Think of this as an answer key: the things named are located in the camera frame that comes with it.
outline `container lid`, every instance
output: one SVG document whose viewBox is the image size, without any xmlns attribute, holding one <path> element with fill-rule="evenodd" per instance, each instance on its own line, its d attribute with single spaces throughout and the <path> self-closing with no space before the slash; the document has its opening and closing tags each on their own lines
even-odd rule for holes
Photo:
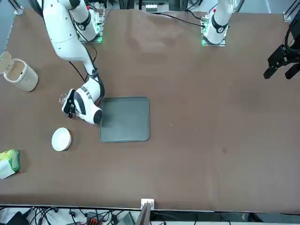
<svg viewBox="0 0 300 225">
<path fill-rule="evenodd" d="M 12 64 L 9 52 L 4 52 L 0 56 L 0 74 L 7 73 Z"/>
</svg>

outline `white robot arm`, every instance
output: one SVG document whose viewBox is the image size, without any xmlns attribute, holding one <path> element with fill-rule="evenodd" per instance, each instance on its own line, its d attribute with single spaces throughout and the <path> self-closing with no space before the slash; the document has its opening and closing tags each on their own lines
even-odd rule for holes
<svg viewBox="0 0 300 225">
<path fill-rule="evenodd" d="M 216 45 L 222 42 L 228 22 L 233 13 L 233 0 L 218 0 L 216 12 L 210 12 L 209 25 L 204 37 L 212 44 Z"/>
<path fill-rule="evenodd" d="M 76 114 L 88 123 L 100 123 L 102 110 L 94 102 L 103 98 L 104 85 L 90 54 L 78 40 L 70 17 L 71 14 L 80 34 L 90 41 L 98 34 L 93 24 L 94 11 L 88 11 L 83 0 L 46 0 L 41 8 L 56 54 L 63 60 L 82 62 L 89 76 L 81 88 L 69 91 L 62 111 L 70 118 Z"/>
</svg>

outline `floor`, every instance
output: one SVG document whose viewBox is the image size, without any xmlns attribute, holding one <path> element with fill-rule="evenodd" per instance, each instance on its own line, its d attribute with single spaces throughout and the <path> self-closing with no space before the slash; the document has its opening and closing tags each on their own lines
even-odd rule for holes
<svg viewBox="0 0 300 225">
<path fill-rule="evenodd" d="M 11 217 L 18 211 L 25 213 L 30 208 L 6 208 L 0 211 L 0 223 L 7 223 Z M 50 211 L 47 213 L 48 220 L 51 224 L 59 225 L 71 225 L 74 224 L 72 217 L 69 214 L 70 209 L 59 209 L 58 212 Z M 86 222 L 86 217 L 83 213 L 96 212 L 95 209 L 85 209 L 80 212 L 78 209 L 72 209 L 75 213 L 74 220 L 76 222 L 81 222 L 84 224 Z M 97 210 L 98 214 L 103 214 L 107 210 Z M 118 220 L 120 221 L 129 211 L 119 211 L 115 210 L 112 213 L 118 215 Z M 137 221 L 139 216 L 139 211 L 130 211 L 134 221 Z M 277 213 L 257 213 L 258 220 L 249 220 L 249 213 L 242 212 L 200 212 L 200 211 L 155 211 L 151 213 L 151 224 L 161 225 L 163 221 L 166 221 L 166 225 L 263 225 L 264 222 L 268 225 L 278 225 L 278 224 L 299 224 L 300 216 L 296 215 L 284 215 Z M 31 225 L 35 224 L 34 221 L 35 209 L 27 217 L 28 221 L 32 221 Z M 110 214 L 108 217 L 105 216 L 105 221 L 102 225 L 109 225 L 111 220 Z M 48 225 L 46 220 L 43 220 L 42 225 Z"/>
</svg>

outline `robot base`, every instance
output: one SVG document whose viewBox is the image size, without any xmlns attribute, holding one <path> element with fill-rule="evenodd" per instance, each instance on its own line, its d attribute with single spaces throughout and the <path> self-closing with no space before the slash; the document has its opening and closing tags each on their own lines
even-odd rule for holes
<svg viewBox="0 0 300 225">
<path fill-rule="evenodd" d="M 201 20 L 201 25 L 204 25 L 204 26 L 205 26 L 205 28 L 201 28 L 201 35 L 202 35 L 202 37 L 201 37 L 201 45 L 202 45 L 202 46 L 207 46 L 207 45 L 213 45 L 213 46 L 226 46 L 226 39 L 225 39 L 225 38 L 226 38 L 226 32 L 227 32 L 227 29 L 228 29 L 229 25 L 228 25 L 228 27 L 227 27 L 226 30 L 225 30 L 225 36 L 224 36 L 223 41 L 222 41 L 221 43 L 215 45 L 215 44 L 210 43 L 210 42 L 205 38 L 205 36 L 204 36 L 204 33 L 205 33 L 206 30 L 207 30 L 208 24 L 209 24 L 209 18 L 208 18 L 207 15 L 205 15 L 205 17 Z"/>
<path fill-rule="evenodd" d="M 95 32 L 98 33 L 96 38 L 94 38 L 90 42 L 101 43 L 102 38 L 103 38 L 105 8 L 101 6 L 101 8 L 97 11 L 94 11 L 92 9 L 90 9 L 90 11 L 92 11 L 92 13 L 93 13 L 92 17 L 95 17 L 95 22 L 93 22 L 93 26 L 94 26 Z M 80 42 L 82 42 L 82 43 L 86 42 L 86 40 L 84 38 L 82 38 L 80 34 L 78 34 L 78 36 L 79 36 L 79 41 Z"/>
</svg>

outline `green package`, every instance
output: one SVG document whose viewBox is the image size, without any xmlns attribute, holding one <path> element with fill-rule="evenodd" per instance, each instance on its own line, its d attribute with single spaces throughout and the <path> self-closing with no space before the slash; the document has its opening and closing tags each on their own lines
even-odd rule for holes
<svg viewBox="0 0 300 225">
<path fill-rule="evenodd" d="M 11 169 L 17 172 L 20 169 L 20 151 L 19 150 L 9 150 L 0 153 L 0 161 L 8 160 Z"/>
</svg>

